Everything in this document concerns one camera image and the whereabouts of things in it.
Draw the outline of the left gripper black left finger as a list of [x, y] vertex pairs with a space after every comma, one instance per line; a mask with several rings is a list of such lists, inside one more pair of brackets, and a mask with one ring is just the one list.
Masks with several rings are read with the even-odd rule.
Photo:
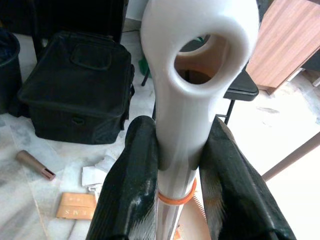
[[158, 143], [155, 121], [138, 116], [102, 185], [88, 240], [154, 240], [157, 228]]

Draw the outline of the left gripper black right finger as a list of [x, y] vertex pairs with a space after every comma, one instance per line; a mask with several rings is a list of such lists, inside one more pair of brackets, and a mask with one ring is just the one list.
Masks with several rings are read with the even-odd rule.
[[204, 145], [199, 175], [211, 239], [296, 239], [262, 176], [219, 118]]

